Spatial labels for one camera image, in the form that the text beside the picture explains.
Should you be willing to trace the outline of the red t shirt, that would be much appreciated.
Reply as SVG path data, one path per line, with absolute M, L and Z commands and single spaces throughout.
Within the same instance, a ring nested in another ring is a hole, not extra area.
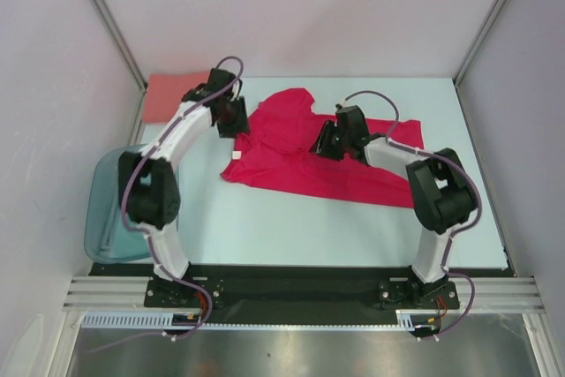
M 289 88 L 259 103 L 249 132 L 234 143 L 240 157 L 221 177 L 229 183 L 331 200 L 412 209 L 408 181 L 345 157 L 337 162 L 309 151 L 330 115 L 313 112 L 304 88 Z

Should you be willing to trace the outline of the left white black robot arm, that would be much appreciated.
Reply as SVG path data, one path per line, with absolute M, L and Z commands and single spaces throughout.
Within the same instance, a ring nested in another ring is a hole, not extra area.
M 216 66 L 207 81 L 190 89 L 164 128 L 145 147 L 124 152 L 118 159 L 118 201 L 122 223 L 147 243 L 154 275 L 167 281 L 164 295 L 174 305 L 189 304 L 194 295 L 208 312 L 212 297 L 185 278 L 190 266 L 180 245 L 177 217 L 181 193 L 177 167 L 195 141 L 216 127 L 220 136 L 247 132 L 245 99 L 240 95 L 242 71 Z

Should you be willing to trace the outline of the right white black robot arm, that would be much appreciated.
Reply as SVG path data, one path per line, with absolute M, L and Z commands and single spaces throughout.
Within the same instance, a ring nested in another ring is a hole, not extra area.
M 397 304 L 417 307 L 434 303 L 448 283 L 448 257 L 455 235 L 471 227 L 472 212 L 482 210 L 477 187 L 450 148 L 430 153 L 371 134 L 358 106 L 336 106 L 335 119 L 326 121 L 310 152 L 341 161 L 345 156 L 367 167 L 388 171 L 409 184 L 414 213 L 421 226 L 418 251 Z

